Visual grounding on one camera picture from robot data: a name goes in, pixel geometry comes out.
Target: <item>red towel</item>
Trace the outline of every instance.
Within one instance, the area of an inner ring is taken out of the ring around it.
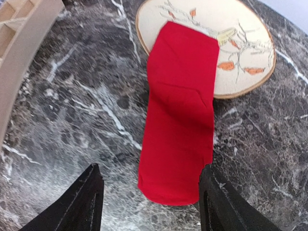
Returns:
[[[218,42],[168,22],[148,60],[150,98],[138,187],[153,202],[199,200],[199,177],[213,159]]]

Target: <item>marble table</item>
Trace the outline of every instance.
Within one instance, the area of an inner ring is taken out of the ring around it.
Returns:
[[[67,0],[27,72],[0,154],[0,230],[16,231],[92,162],[105,180],[102,230],[199,231],[196,206],[137,189],[149,87],[134,25],[142,0]],[[262,87],[214,101],[215,164],[283,231],[308,230],[308,36],[255,0],[277,48]]]

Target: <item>round wooden plate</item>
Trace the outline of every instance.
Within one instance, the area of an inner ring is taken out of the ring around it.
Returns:
[[[167,21],[218,40],[214,97],[230,99],[263,84],[273,73],[276,52],[258,16],[238,0],[147,0],[136,16],[138,38],[149,54]]]

